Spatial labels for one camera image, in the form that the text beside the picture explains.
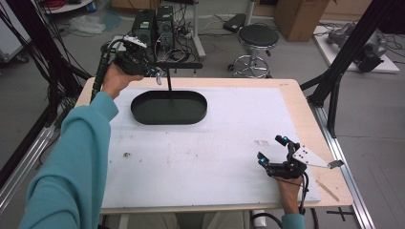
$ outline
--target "black oval tray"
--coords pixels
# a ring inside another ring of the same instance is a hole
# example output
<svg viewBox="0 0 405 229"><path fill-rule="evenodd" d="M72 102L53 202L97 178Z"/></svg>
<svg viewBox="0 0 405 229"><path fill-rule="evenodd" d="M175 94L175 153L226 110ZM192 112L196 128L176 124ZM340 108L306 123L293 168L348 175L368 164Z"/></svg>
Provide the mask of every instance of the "black oval tray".
<svg viewBox="0 0 405 229"><path fill-rule="evenodd" d="M195 124L204 119L207 102L191 91L149 91L131 103L134 119L146 125Z"/></svg>

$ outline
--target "black stool seat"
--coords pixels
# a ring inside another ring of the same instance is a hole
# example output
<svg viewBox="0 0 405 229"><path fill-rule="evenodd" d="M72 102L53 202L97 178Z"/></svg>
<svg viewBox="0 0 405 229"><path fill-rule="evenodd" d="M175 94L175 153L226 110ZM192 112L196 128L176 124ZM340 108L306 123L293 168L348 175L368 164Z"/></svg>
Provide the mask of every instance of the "black stool seat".
<svg viewBox="0 0 405 229"><path fill-rule="evenodd" d="M239 30L239 37L247 45L269 47L277 44L276 31L264 25L248 25Z"/></svg>

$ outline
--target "teal sleeve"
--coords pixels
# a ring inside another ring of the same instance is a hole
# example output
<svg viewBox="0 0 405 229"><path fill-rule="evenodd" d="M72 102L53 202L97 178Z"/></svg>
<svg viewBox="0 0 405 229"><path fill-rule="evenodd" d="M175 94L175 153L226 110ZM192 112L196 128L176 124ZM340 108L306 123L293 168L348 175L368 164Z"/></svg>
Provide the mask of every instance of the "teal sleeve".
<svg viewBox="0 0 405 229"><path fill-rule="evenodd" d="M301 214L286 214L281 218L283 229L305 229L304 216Z"/></svg>
<svg viewBox="0 0 405 229"><path fill-rule="evenodd" d="M107 176L113 99L98 93L71 110L46 163L32 179L19 228L97 228Z"/></svg>

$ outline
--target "floor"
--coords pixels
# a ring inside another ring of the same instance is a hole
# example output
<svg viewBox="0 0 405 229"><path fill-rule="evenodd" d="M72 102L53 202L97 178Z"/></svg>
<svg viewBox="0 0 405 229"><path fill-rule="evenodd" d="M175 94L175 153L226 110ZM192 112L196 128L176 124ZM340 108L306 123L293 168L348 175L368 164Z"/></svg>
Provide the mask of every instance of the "floor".
<svg viewBox="0 0 405 229"><path fill-rule="evenodd" d="M70 18L88 14L85 10L62 13L55 18L60 27ZM107 18L109 28L102 34L64 33L64 43L78 63L89 73L95 74L100 57L100 47L110 41L115 34L128 32L133 23L130 15L121 14L117 19L108 8L98 10L92 16ZM222 23L218 18L200 19L201 28L221 31ZM270 18L253 18L253 22L274 26ZM396 36L396 41L405 45L405 39ZM206 52L203 69L197 71L178 71L173 77L231 77L227 70L233 59L245 53L236 35L212 37L201 36ZM386 53L389 58L405 62L393 52ZM268 60L273 78L292 78L300 84L323 73L327 62L313 40L289 43L281 35L278 46L271 51ZM400 73L357 73L346 72L340 88L336 118L336 134L361 196L372 216L375 228L404 228L405 225L405 65L396 64ZM12 61L0 69L0 166L3 166L34 121L47 106L47 83L41 78L32 62L27 64ZM313 89L304 91L310 95ZM329 101L325 102L327 111ZM0 216L0 228L16 228L24 213L27 183L33 177L32 171L16 193L8 208ZM350 207L342 207L343 212L351 212ZM336 215L337 208L316 209L320 228L358 228L353 215ZM276 217L281 210L269 211ZM196 228L202 214L178 214L182 228ZM108 218L108 225L117 228L118 217ZM271 222L267 228L277 228ZM306 214L307 228L313 227L311 212Z"/></svg>

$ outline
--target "stool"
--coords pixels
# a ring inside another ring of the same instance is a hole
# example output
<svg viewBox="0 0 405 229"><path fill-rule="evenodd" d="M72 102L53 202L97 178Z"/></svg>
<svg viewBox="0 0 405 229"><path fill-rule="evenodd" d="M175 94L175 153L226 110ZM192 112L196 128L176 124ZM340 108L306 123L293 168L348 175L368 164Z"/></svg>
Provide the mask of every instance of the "stool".
<svg viewBox="0 0 405 229"><path fill-rule="evenodd" d="M278 39L277 32L264 25L248 25L241 28L239 41L247 46L250 55L242 55L237 58L233 64L228 66L228 70L235 71L234 76L241 74L249 78L271 78L268 64L258 56L258 53L265 50L267 55L271 56L270 50L277 45Z"/></svg>

